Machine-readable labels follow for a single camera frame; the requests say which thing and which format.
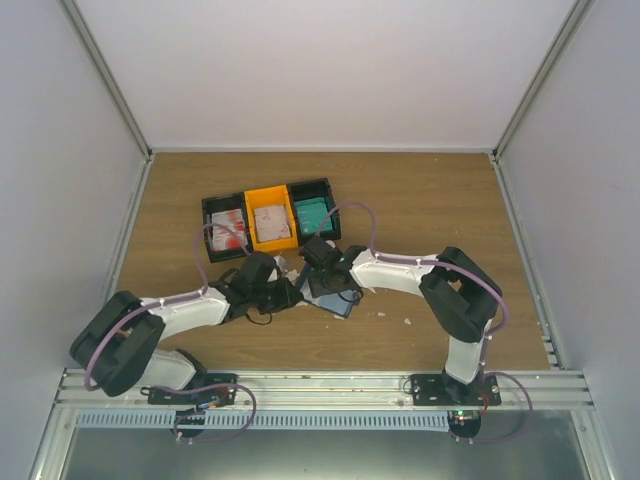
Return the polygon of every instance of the cable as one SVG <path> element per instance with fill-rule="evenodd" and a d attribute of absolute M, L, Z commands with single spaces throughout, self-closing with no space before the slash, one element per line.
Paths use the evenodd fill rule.
<path fill-rule="evenodd" d="M 533 419 L 533 402 L 531 401 L 531 395 L 529 395 L 529 392 L 527 391 L 525 386 L 522 385 L 520 380 L 518 380 L 513 375 L 509 375 L 508 373 L 504 373 L 504 372 L 491 372 L 490 375 L 496 375 L 498 377 L 505 377 L 505 378 L 508 378 L 509 380 L 511 380 L 513 383 L 515 383 L 518 386 L 518 388 L 522 391 L 522 393 L 524 395 L 524 398 L 527 401 L 527 405 L 529 406 L 529 410 L 528 410 L 529 413 L 528 413 L 527 418 L 524 421 L 524 423 L 515 432 L 510 433 L 508 435 L 505 435 L 504 437 L 498 437 L 498 438 L 480 438 L 478 440 L 469 439 L 469 443 L 493 444 L 493 443 L 508 442 L 509 440 L 513 440 L 515 438 L 518 438 L 520 435 L 522 435 L 527 430 L 527 428 L 529 427 L 529 424 L 531 423 L 531 420 Z M 452 432 L 449 432 L 449 433 L 451 433 L 451 436 L 453 438 L 455 438 L 456 441 L 460 440 L 459 436 L 455 435 Z"/>
<path fill-rule="evenodd" d="M 479 393 L 480 393 L 480 396 L 482 397 L 482 405 L 484 406 L 484 408 L 479 414 L 479 416 L 482 417 L 484 416 L 485 413 L 487 413 L 487 410 L 489 410 L 489 397 L 482 390 L 480 390 Z"/>
<path fill-rule="evenodd" d="M 358 297 L 356 297 L 354 300 L 349 300 L 348 298 L 345 298 L 342 296 L 342 292 L 336 292 L 338 294 L 338 297 L 340 297 L 340 299 L 344 302 L 347 303 L 358 303 L 360 300 L 362 300 L 362 298 L 364 297 L 364 293 L 362 292 L 362 290 L 355 290 L 357 293 L 359 293 L 360 295 L 358 295 Z"/>
<path fill-rule="evenodd" d="M 166 298 L 160 299 L 157 302 L 152 302 L 147 305 L 142 305 L 136 308 L 135 310 L 129 312 L 124 317 L 122 317 L 118 322 L 116 322 L 116 324 L 111 328 L 111 330 L 109 330 L 109 332 L 107 332 L 107 334 L 104 336 L 102 341 L 100 341 L 100 343 L 94 350 L 93 355 L 91 355 L 89 362 L 87 363 L 87 368 L 85 369 L 85 373 L 84 373 L 84 387 L 87 390 L 94 391 L 100 388 L 99 384 L 94 385 L 91 383 L 91 374 L 93 373 L 93 369 L 95 368 L 96 363 L 98 362 L 98 358 L 100 358 L 100 355 L 102 355 L 102 352 L 106 348 L 107 344 L 118 333 L 118 331 L 122 330 L 122 328 L 127 323 L 129 323 L 138 315 L 148 312 L 149 310 L 152 310 L 154 308 L 158 308 L 162 306 L 177 305 L 184 302 L 190 302 L 192 300 L 196 300 L 200 298 L 202 295 L 206 293 L 206 291 L 209 289 L 209 279 L 207 278 L 207 273 L 205 272 L 204 266 L 202 265 L 202 261 L 200 260 L 200 255 L 198 254 L 198 244 L 201 238 L 201 232 L 208 228 L 213 228 L 213 227 L 219 227 L 219 228 L 222 228 L 223 230 L 226 230 L 227 232 L 229 232 L 229 234 L 235 237 L 236 240 L 238 240 L 240 245 L 242 245 L 242 241 L 240 240 L 240 237 L 225 225 L 220 225 L 218 223 L 207 223 L 203 225 L 200 229 L 198 229 L 198 233 L 194 237 L 194 241 L 193 241 L 193 256 L 196 262 L 196 267 L 198 268 L 198 272 L 200 272 L 200 277 L 202 278 L 203 287 L 200 290 L 196 290 L 195 292 L 184 293 L 181 295 L 174 295 L 172 297 L 166 297 Z M 246 249 L 246 247 L 243 246 L 242 249 L 247 255 L 249 255 L 249 251 Z"/>
<path fill-rule="evenodd" d="M 331 215 L 340 210 L 341 208 L 344 207 L 349 207 L 349 206 L 357 206 L 357 207 L 361 207 L 364 208 L 368 213 L 369 216 L 371 217 L 371 235 L 369 236 L 369 250 L 371 251 L 372 255 L 376 255 L 376 259 L 383 261 L 383 262 L 387 262 L 387 263 L 395 263 L 395 264 L 401 264 L 401 265 L 414 265 L 416 264 L 416 260 L 420 260 L 420 264 L 421 265 L 431 265 L 433 267 L 443 267 L 449 270 L 453 270 L 454 272 L 459 273 L 460 275 L 463 275 L 465 277 L 467 277 L 469 280 L 472 280 L 473 282 L 477 283 L 480 287 L 482 287 L 484 290 L 487 291 L 487 293 L 489 293 L 489 295 L 491 295 L 493 297 L 493 299 L 498 303 L 498 305 L 500 305 L 500 308 L 502 309 L 502 321 L 494 326 L 491 327 L 489 330 L 487 330 L 484 334 L 484 337 L 488 340 L 491 340 L 493 334 L 495 334 L 496 332 L 502 330 L 503 328 L 505 328 L 508 323 L 509 323 L 509 309 L 507 308 L 507 304 L 505 303 L 504 299 L 502 298 L 502 296 L 496 291 L 494 290 L 494 288 L 489 285 L 487 282 L 485 282 L 484 280 L 482 280 L 480 277 L 478 277 L 477 275 L 475 275 L 474 273 L 458 267 L 457 265 L 453 265 L 451 263 L 447 263 L 447 262 L 441 262 L 439 260 L 434 260 L 433 258 L 425 258 L 425 257 L 417 257 L 417 258 L 411 258 L 411 259 L 407 259 L 404 258 L 402 256 L 394 256 L 394 255 L 390 255 L 390 254 L 382 254 L 382 253 L 378 253 L 375 249 L 375 237 L 377 234 L 377 225 L 378 222 L 376 220 L 376 215 L 374 213 L 374 211 L 371 209 L 371 207 L 365 203 L 362 202 L 344 202 L 341 203 L 339 205 L 336 205 L 334 208 L 332 208 L 329 213 L 327 213 L 327 215 L 324 217 L 324 219 L 322 220 L 322 222 L 320 223 L 320 227 L 318 228 L 318 231 L 316 232 L 316 235 L 319 235 L 320 232 L 322 231 L 322 228 L 324 227 L 325 223 L 327 223 L 328 219 L 331 217 Z M 482 380 L 484 378 L 484 365 L 486 364 L 486 357 L 487 357 L 487 342 L 483 342 L 482 344 L 482 348 L 480 350 L 480 369 L 478 371 L 479 375 L 480 375 L 480 379 Z"/>
<path fill-rule="evenodd" d="M 169 387 L 157 387 L 157 388 L 160 388 L 165 392 L 169 392 L 173 394 L 192 395 L 194 393 L 206 392 L 207 390 L 215 390 L 223 387 L 236 388 L 238 390 L 242 390 L 246 392 L 247 395 L 249 395 L 249 397 L 251 398 L 251 415 L 249 416 L 249 419 L 244 423 L 244 425 L 242 425 L 242 427 L 240 427 L 238 430 L 228 435 L 223 435 L 222 437 L 215 437 L 215 438 L 201 438 L 201 439 L 190 438 L 189 439 L 189 443 L 214 443 L 214 442 L 222 442 L 224 440 L 229 440 L 230 438 L 237 437 L 238 435 L 246 431 L 253 424 L 253 421 L 256 418 L 256 414 L 258 413 L 258 401 L 256 400 L 256 396 L 254 395 L 254 393 L 248 387 L 245 387 L 244 385 L 241 385 L 239 383 L 216 383 L 213 385 L 207 385 L 206 387 L 193 388 L 191 390 L 174 390 L 173 388 L 169 388 Z M 180 425 L 180 422 L 189 416 L 191 416 L 191 414 L 183 415 L 181 417 L 176 418 L 176 422 L 173 426 L 173 434 L 176 436 L 176 439 L 180 439 L 180 436 L 181 436 L 180 432 L 178 431 L 178 426 Z"/>
<path fill-rule="evenodd" d="M 402 384 L 402 391 L 403 391 L 404 393 L 406 393 L 407 395 L 413 395 L 413 392 L 411 392 L 411 391 L 407 391 L 407 383 L 409 383 L 410 381 L 411 381 L 411 379 L 410 379 L 410 378 L 407 378 L 407 379 L 404 381 L 404 383 Z"/>
<path fill-rule="evenodd" d="M 376 238 L 376 235 L 378 233 L 378 222 L 376 220 L 376 214 L 373 212 L 373 209 L 369 205 L 367 205 L 366 203 L 362 203 L 362 202 L 343 202 L 343 203 L 341 203 L 339 205 L 336 205 L 331 210 L 329 210 L 329 213 L 327 213 L 325 215 L 325 217 L 322 219 L 322 222 L 320 222 L 320 226 L 318 227 L 318 230 L 316 230 L 316 235 L 320 235 L 320 233 L 322 232 L 322 229 L 324 228 L 325 224 L 331 218 L 331 215 L 333 215 L 335 212 L 337 212 L 338 210 L 340 210 L 340 209 L 342 209 L 344 207 L 360 207 L 360 208 L 364 208 L 369 213 L 369 216 L 371 217 L 371 234 L 369 235 L 369 248 L 373 251 L 373 242 L 374 242 L 374 240 Z"/>
<path fill-rule="evenodd" d="M 256 322 L 253 318 L 251 318 L 251 316 L 249 315 L 249 313 L 245 313 L 244 314 L 245 317 L 247 317 L 247 320 L 249 320 L 251 323 L 253 323 L 254 325 L 260 325 L 261 327 L 264 327 L 266 325 L 269 325 L 272 321 L 273 321 L 273 313 L 269 312 L 269 320 L 261 323 L 261 322 Z"/>
<path fill-rule="evenodd" d="M 222 230 L 226 231 L 229 235 L 231 235 L 233 238 L 236 239 L 236 241 L 238 242 L 238 245 L 240 245 L 240 248 L 242 248 L 242 251 L 244 252 L 244 254 L 248 257 L 250 255 L 249 250 L 247 250 L 247 247 L 244 245 L 242 239 L 238 236 L 238 234 L 236 232 L 234 232 L 233 230 L 231 230 L 229 227 L 227 227 L 226 225 L 221 225 L 219 223 L 205 223 L 196 233 L 196 235 L 193 237 L 193 258 L 196 261 L 196 267 L 198 268 L 198 272 L 200 273 L 200 278 L 202 279 L 202 284 L 204 285 L 204 292 L 206 292 L 209 289 L 209 278 L 207 277 L 207 272 L 204 269 L 204 265 L 202 264 L 202 260 L 200 259 L 200 252 L 199 252 L 199 246 L 200 246 L 200 239 L 202 238 L 201 234 L 203 231 L 206 231 L 208 229 L 212 229 L 213 228 L 221 228 Z"/>

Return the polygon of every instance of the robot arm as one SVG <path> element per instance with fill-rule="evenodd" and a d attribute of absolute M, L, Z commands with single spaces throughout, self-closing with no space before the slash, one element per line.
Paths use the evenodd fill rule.
<path fill-rule="evenodd" d="M 312 267 L 308 280 L 314 297 L 381 287 L 425 298 L 450 335 L 445 376 L 458 389 L 474 382 L 480 369 L 484 333 L 496 313 L 497 302 L 466 277 L 427 264 L 433 259 L 457 265 L 500 293 L 497 285 L 462 251 L 449 247 L 440 255 L 407 257 L 373 254 L 366 247 L 351 246 L 342 253 L 314 236 L 300 255 Z M 452 283 L 457 281 L 461 286 L 455 290 Z M 212 282 L 208 289 L 194 292 L 188 299 L 137 298 L 129 292 L 116 293 L 74 341 L 70 353 L 86 369 L 104 343 L 104 349 L 94 359 L 91 376 L 109 396 L 120 395 L 136 384 L 193 388 L 194 374 L 202 368 L 180 352 L 156 350 L 158 342 L 192 328 L 232 321 L 247 315 L 251 307 L 261 314 L 273 314 L 295 306 L 301 299 L 300 292 L 281 275 L 275 259 L 254 252 L 230 281 Z M 140 313 L 105 343 L 105 337 L 118 322 L 133 311 Z"/>
<path fill-rule="evenodd" d="M 199 369 L 194 359 L 156 350 L 161 340 L 192 328 L 230 322 L 247 315 L 252 307 L 260 314 L 273 314 L 302 300 L 266 253 L 251 254 L 234 273 L 230 281 L 212 282 L 206 291 L 174 297 L 137 298 L 128 291 L 118 292 L 76 338 L 69 353 L 87 369 L 105 337 L 125 316 L 139 311 L 95 359 L 91 376 L 98 386 L 111 397 L 136 384 L 176 390 L 202 386 L 190 383 Z"/>
<path fill-rule="evenodd" d="M 312 267 L 309 287 L 314 296 L 358 288 L 388 288 L 422 296 L 442 328 L 449 334 L 445 374 L 461 385 L 472 383 L 480 370 L 485 332 L 497 311 L 496 300 L 470 279 L 441 266 L 464 268 L 487 282 L 499 295 L 500 288 L 460 249 L 448 247 L 440 255 L 410 257 L 376 253 L 362 246 L 344 254 L 314 237 L 300 255 Z M 453 282 L 461 286 L 455 290 Z"/>

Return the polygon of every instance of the black box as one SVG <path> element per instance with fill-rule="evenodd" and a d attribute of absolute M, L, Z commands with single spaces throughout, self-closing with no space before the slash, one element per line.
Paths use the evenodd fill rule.
<path fill-rule="evenodd" d="M 307 243 L 315 233 L 303 234 L 300 230 L 300 222 L 298 220 L 298 212 L 296 211 L 295 202 L 321 197 L 324 198 L 324 201 L 327 204 L 327 211 L 330 211 L 336 206 L 331 193 L 331 185 L 329 185 L 328 179 L 321 178 L 306 182 L 289 183 L 287 184 L 287 190 L 289 191 L 289 201 L 291 202 L 293 217 L 296 221 L 298 245 L 302 246 Z M 340 212 L 333 213 L 330 221 L 333 226 L 333 230 L 321 232 L 320 237 L 325 240 L 338 240 L 342 236 L 342 232 L 340 230 Z"/>
<path fill-rule="evenodd" d="M 249 234 L 249 217 L 247 216 L 247 206 L 244 201 L 244 193 L 234 193 L 223 197 L 211 197 L 202 200 L 202 224 L 205 225 L 210 223 L 211 220 L 208 216 L 213 213 L 226 212 L 228 210 L 236 210 L 238 208 L 242 211 L 242 219 L 244 220 L 245 233 L 247 236 L 247 250 L 252 252 L 253 243 L 251 242 L 251 235 Z M 232 258 L 245 256 L 242 248 L 230 248 L 229 250 L 214 252 L 213 248 L 211 248 L 207 232 L 204 232 L 204 244 L 207 247 L 207 255 L 209 255 L 209 261 L 211 263 L 223 262 L 225 260 L 231 260 Z"/>

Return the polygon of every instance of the wooden table surface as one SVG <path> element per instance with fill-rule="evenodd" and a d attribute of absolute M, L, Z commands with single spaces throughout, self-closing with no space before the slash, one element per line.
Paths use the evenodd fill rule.
<path fill-rule="evenodd" d="M 486 155 L 407 153 L 158 154 L 129 244 L 119 289 L 159 297 L 201 286 L 192 242 L 201 199 L 327 177 L 337 203 L 358 200 L 376 212 L 376 247 L 408 255 L 462 248 L 504 291 L 508 328 L 491 342 L 488 367 L 548 369 L 546 354 L 509 220 Z M 367 243 L 364 211 L 341 213 L 338 246 Z M 242 260 L 210 264 L 210 279 Z M 284 252 L 301 270 L 297 251 Z M 269 326 L 237 319 L 175 335 L 209 368 L 440 370 L 448 337 L 422 298 L 366 292 L 346 319 L 312 306 L 278 313 Z"/>

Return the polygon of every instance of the enclosure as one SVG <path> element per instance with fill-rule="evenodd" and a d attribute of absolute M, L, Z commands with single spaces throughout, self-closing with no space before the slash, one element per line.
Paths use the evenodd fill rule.
<path fill-rule="evenodd" d="M 638 18 L 623 0 L 7 6 L 6 477 L 634 478 Z M 381 251 L 459 247 L 500 286 L 487 369 L 528 390 L 518 438 L 457 443 L 451 408 L 416 405 L 404 387 L 443 369 L 448 335 L 389 289 L 348 318 L 296 306 L 164 340 L 255 392 L 229 442 L 176 443 L 179 408 L 139 388 L 84 389 L 69 347 L 115 292 L 201 285 L 203 199 L 325 178 L 336 204 L 375 211 Z M 356 208 L 340 227 L 341 248 L 371 231 Z M 271 252 L 290 269 L 301 236 Z M 210 280 L 244 261 L 196 251 Z M 527 421 L 497 381 L 480 440 Z M 237 392 L 204 428 L 250 404 Z"/>

